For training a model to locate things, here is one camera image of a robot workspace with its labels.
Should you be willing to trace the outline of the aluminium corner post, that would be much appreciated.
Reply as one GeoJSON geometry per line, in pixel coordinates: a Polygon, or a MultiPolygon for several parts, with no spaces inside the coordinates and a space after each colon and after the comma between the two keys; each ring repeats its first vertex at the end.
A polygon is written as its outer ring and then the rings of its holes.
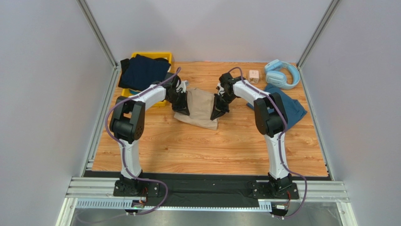
{"type": "Polygon", "coordinates": [[[89,4],[87,3],[86,0],[76,0],[76,2],[78,3],[81,11],[83,12],[83,15],[85,16],[89,26],[91,27],[101,49],[105,53],[107,60],[109,61],[109,63],[112,65],[113,68],[117,68],[118,63],[117,63],[109,45],[107,44],[106,39],[103,36],[99,25],[97,24],[97,21],[90,9],[89,4]]]}
{"type": "Polygon", "coordinates": [[[330,19],[332,18],[333,14],[335,13],[338,5],[340,4],[341,0],[331,0],[329,6],[327,7],[326,11],[324,12],[322,18],[320,19],[316,29],[314,30],[310,40],[308,41],[300,59],[297,62],[297,68],[299,70],[302,69],[304,64],[306,63],[314,45],[320,38],[322,32],[326,28],[327,24],[329,23],[330,19]]]}

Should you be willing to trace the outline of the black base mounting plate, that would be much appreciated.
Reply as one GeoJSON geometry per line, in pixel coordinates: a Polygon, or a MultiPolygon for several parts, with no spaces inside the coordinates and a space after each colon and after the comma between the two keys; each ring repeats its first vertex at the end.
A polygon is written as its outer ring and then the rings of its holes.
{"type": "Polygon", "coordinates": [[[150,185],[145,194],[130,196],[135,201],[142,198],[146,206],[250,208],[259,206],[259,199],[300,198],[295,183],[286,194],[271,196],[268,176],[143,173],[142,178],[160,182],[159,187],[150,185]]]}

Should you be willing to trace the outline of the left aluminium corner post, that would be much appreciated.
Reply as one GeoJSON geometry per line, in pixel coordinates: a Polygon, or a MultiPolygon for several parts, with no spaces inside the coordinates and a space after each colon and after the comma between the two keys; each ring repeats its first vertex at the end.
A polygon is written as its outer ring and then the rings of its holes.
{"type": "Polygon", "coordinates": [[[117,68],[118,63],[117,63],[109,45],[107,44],[106,39],[103,36],[99,25],[97,24],[97,21],[90,9],[89,4],[87,3],[86,0],[76,0],[76,2],[78,3],[81,11],[83,12],[83,15],[85,16],[89,26],[91,27],[101,49],[105,53],[107,60],[109,61],[109,63],[112,65],[113,68],[117,68]]]}

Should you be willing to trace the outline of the right aluminium corner post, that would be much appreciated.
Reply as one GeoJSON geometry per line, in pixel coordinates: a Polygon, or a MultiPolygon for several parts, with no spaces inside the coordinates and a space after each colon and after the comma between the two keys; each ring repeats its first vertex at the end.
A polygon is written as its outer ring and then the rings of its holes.
{"type": "Polygon", "coordinates": [[[320,19],[316,29],[314,30],[310,40],[308,41],[300,59],[297,62],[297,68],[299,70],[302,69],[304,64],[306,63],[314,45],[320,38],[322,32],[326,28],[327,24],[329,23],[330,19],[332,18],[333,14],[335,13],[338,5],[340,4],[341,0],[331,0],[329,6],[327,7],[326,11],[324,12],[322,18],[320,19]]]}

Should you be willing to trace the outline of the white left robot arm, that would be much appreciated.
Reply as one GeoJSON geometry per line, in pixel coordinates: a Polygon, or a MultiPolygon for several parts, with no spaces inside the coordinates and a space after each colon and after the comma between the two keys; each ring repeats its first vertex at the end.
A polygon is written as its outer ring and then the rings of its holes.
{"type": "Polygon", "coordinates": [[[118,97],[115,106],[107,114],[110,118],[107,133],[118,142],[122,161],[114,196],[139,196],[145,194],[150,185],[159,187],[159,181],[142,178],[139,140],[144,132],[145,112],[164,100],[172,104],[174,112],[190,115],[186,83],[181,81],[177,73],[136,95],[118,97]]]}

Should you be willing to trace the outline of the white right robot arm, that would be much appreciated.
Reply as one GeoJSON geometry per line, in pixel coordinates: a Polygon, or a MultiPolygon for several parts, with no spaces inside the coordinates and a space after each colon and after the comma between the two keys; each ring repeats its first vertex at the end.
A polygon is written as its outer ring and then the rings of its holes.
{"type": "Polygon", "coordinates": [[[230,73],[220,76],[217,89],[210,119],[228,113],[229,104],[236,98],[243,98],[253,105],[255,124],[265,138],[269,155],[267,189],[273,197],[286,194],[292,185],[292,178],[284,153],[288,119],[281,96],[262,91],[242,77],[232,77],[230,73]]]}

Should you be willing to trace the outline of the beige t-shirt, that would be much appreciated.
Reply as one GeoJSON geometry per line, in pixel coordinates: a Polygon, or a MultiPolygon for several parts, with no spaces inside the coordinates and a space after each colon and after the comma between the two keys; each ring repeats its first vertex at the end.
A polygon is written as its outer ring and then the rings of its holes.
{"type": "Polygon", "coordinates": [[[217,130],[218,119],[210,119],[214,104],[214,94],[199,88],[189,88],[187,92],[190,115],[175,113],[174,118],[201,128],[217,130]]]}

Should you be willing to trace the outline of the teal folded t-shirt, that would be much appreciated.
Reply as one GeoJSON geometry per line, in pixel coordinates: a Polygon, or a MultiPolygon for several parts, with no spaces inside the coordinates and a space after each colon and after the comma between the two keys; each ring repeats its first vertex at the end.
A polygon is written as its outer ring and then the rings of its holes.
{"type": "Polygon", "coordinates": [[[278,87],[268,84],[263,89],[263,92],[268,92],[271,94],[277,93],[280,95],[282,105],[287,116],[287,131],[294,127],[307,114],[307,111],[298,100],[292,99],[278,87]]]}

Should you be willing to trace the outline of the light blue headphones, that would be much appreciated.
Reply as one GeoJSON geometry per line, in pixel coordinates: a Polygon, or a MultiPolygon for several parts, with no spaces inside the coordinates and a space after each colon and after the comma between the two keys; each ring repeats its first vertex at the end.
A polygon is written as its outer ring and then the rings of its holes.
{"type": "Polygon", "coordinates": [[[298,69],[287,62],[275,59],[264,66],[265,80],[268,84],[274,85],[278,88],[290,90],[298,85],[300,82],[300,73],[298,69]],[[287,76],[281,72],[281,69],[286,69],[292,76],[292,83],[288,83],[287,76]]]}

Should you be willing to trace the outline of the small pink cube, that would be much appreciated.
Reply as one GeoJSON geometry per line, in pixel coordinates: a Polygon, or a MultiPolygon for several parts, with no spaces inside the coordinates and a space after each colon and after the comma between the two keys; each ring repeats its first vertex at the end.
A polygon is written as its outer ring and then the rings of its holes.
{"type": "Polygon", "coordinates": [[[260,73],[258,70],[249,70],[248,81],[251,84],[257,84],[260,80],[260,73]]]}

